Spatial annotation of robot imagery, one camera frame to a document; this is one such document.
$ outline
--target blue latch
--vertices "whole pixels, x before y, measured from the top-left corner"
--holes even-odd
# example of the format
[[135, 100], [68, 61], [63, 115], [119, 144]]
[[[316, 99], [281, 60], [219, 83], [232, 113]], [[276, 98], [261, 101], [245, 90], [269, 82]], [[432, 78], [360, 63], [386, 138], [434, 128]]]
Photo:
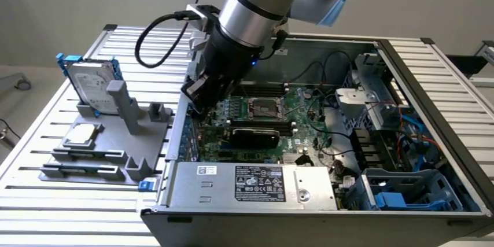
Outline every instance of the blue latch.
[[77, 63], [83, 61], [83, 57], [80, 55], [68, 55], [65, 58], [63, 57], [63, 53], [56, 55], [56, 64], [59, 65], [63, 75], [68, 77], [68, 72], [65, 68], [65, 62]]
[[407, 204], [403, 195], [396, 192], [380, 192], [374, 196], [376, 206], [383, 211], [440, 211], [446, 206], [444, 200], [428, 204]]
[[155, 183], [148, 182], [147, 180], [141, 180], [139, 182], [137, 191], [139, 192], [153, 192], [155, 191]]

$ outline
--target connector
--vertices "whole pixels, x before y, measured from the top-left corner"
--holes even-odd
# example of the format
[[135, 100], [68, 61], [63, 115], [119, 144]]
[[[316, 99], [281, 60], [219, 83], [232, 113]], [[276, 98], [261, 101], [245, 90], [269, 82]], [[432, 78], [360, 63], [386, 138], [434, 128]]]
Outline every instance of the connector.
[[200, 20], [200, 16], [189, 10], [177, 11], [172, 15], [176, 20]]

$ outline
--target chip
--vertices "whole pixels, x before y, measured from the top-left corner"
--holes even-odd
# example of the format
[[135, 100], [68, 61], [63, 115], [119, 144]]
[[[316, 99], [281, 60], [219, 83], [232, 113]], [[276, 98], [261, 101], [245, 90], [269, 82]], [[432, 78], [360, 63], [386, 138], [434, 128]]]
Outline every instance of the chip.
[[248, 100], [248, 112], [252, 117], [280, 118], [279, 99], [252, 98]]

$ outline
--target white label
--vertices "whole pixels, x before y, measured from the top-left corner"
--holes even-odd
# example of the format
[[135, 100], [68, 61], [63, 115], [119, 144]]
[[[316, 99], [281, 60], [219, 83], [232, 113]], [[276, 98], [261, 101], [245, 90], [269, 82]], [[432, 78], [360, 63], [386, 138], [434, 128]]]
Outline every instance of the white label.
[[76, 83], [85, 96], [85, 101], [97, 111], [105, 114], [116, 114], [116, 105], [113, 98], [107, 93], [108, 81], [97, 76], [87, 73], [76, 73]]
[[216, 166], [197, 166], [197, 175], [216, 175]]
[[355, 178], [352, 176], [343, 177], [343, 188], [350, 188], [355, 184]]
[[288, 55], [288, 49], [280, 48], [279, 50], [275, 51], [275, 55]]

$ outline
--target warning label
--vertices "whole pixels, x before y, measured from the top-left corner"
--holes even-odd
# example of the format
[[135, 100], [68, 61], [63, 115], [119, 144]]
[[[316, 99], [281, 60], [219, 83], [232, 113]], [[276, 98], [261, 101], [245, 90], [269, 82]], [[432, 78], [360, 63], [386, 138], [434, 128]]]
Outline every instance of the warning label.
[[240, 202], [285, 202], [281, 167], [236, 166], [235, 199]]

